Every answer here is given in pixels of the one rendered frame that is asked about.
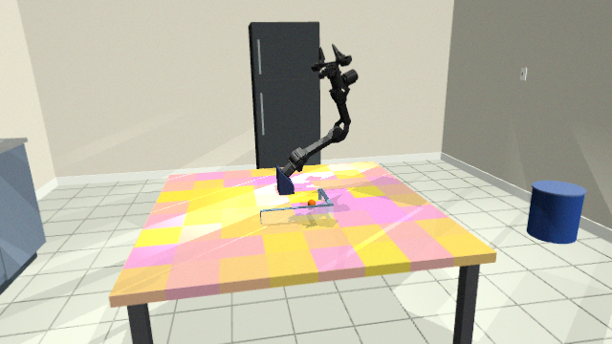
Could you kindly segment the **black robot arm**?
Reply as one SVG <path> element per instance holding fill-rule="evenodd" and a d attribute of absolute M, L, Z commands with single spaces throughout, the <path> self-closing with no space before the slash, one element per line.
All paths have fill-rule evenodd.
<path fill-rule="evenodd" d="M 330 76 L 337 78 L 337 73 L 337 67 L 334 68 L 334 70 L 326 70 L 325 68 L 324 70 L 321 70 L 321 73 L 318 73 L 318 76 L 319 79 L 324 79 L 326 76 L 327 78 L 330 78 Z M 359 77 L 357 72 L 355 70 L 351 70 L 341 75 L 341 78 L 337 80 L 330 80 L 333 88 L 329 90 L 330 96 L 337 104 L 340 119 L 335 123 L 334 127 L 329 131 L 327 136 L 316 141 L 305 149 L 301 149 L 299 147 L 291 153 L 290 157 L 288 158 L 289 163 L 285 165 L 282 169 L 280 168 L 281 172 L 288 179 L 290 179 L 289 177 L 296 171 L 298 173 L 301 172 L 304 163 L 306 163 L 309 157 L 314 155 L 316 152 L 320 151 L 331 143 L 337 143 L 343 141 L 346 138 L 349 132 L 349 125 L 351 123 L 351 119 L 349 117 L 348 110 L 346 107 L 347 95 L 350 91 L 350 88 L 348 88 L 348 86 L 356 83 L 358 78 Z M 341 89 L 343 89 L 345 92 L 343 92 Z M 339 127 L 341 123 L 344 123 L 343 130 Z"/>

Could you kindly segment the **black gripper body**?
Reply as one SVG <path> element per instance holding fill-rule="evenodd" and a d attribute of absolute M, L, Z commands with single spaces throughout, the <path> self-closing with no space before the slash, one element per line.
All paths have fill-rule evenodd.
<path fill-rule="evenodd" d="M 330 69 L 334 70 L 334 68 L 337 67 L 337 70 L 338 70 L 337 78 L 334 78 L 333 76 L 330 76 L 330 78 L 328 78 L 328 79 L 333 81 L 333 80 L 337 80 L 337 79 L 341 78 L 341 71 L 339 70 L 339 65 L 340 65 L 340 67 L 345 67 L 345 66 L 349 66 L 349 64 L 351 62 L 352 62 L 352 57 L 351 57 L 351 55 L 349 55 L 349 56 L 344 57 L 342 59 L 342 61 L 337 61 L 337 62 L 334 61 L 334 62 L 328 62 L 328 63 L 325 63 L 323 61 L 321 63 L 321 65 L 316 65 L 316 62 L 315 62 L 312 65 L 311 68 L 312 68 L 313 72 L 317 72 L 317 71 L 320 71 L 322 68 L 325 68 L 325 67 L 326 67 L 326 70 L 330 70 Z"/>

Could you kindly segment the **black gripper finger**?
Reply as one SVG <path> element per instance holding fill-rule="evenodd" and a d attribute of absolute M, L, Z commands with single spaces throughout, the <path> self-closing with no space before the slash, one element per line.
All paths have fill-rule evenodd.
<path fill-rule="evenodd" d="M 316 63 L 316 65 L 321 65 L 321 63 L 325 60 L 323 51 L 321 49 L 321 47 L 319 47 L 319 56 L 318 56 L 318 62 Z"/>
<path fill-rule="evenodd" d="M 336 57 L 336 62 L 337 61 L 342 61 L 342 59 L 345 57 L 345 55 L 343 55 L 336 47 L 334 44 L 332 44 L 332 48 Z"/>

